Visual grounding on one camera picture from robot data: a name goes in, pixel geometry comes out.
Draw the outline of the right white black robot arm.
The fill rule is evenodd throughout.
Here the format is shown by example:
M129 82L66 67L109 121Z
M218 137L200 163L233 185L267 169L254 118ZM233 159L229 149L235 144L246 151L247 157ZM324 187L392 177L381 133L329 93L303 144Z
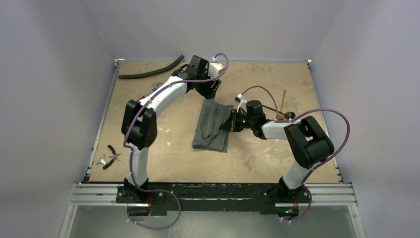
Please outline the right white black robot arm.
M264 192L265 197L291 201L302 190L305 177L318 163L333 154L333 143L317 120L308 116L298 122L268 120L258 100L245 103L245 108L232 109L221 130L241 132L250 129L259 139L287 140L295 159L288 172L278 184Z

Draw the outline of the grey cloth napkin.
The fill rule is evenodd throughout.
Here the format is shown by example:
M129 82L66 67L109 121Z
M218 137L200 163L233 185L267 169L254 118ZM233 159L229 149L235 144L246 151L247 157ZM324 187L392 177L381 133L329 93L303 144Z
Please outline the grey cloth napkin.
M232 109L232 105L223 105L213 99L205 99L192 141L192 148L226 153L229 132L220 129L220 127L227 122Z

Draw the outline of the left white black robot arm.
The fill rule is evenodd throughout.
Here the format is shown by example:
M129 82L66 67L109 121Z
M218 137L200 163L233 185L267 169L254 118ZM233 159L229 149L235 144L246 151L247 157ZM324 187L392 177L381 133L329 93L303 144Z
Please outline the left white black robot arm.
M126 104L121 126L123 146L129 150L128 174L123 182L124 196L141 203L152 192L147 188L147 161L149 148L158 135L159 115L191 90L196 90L205 99L213 99L227 67L228 64L218 62L217 57L206 60L194 55L188 64L173 71L156 91Z

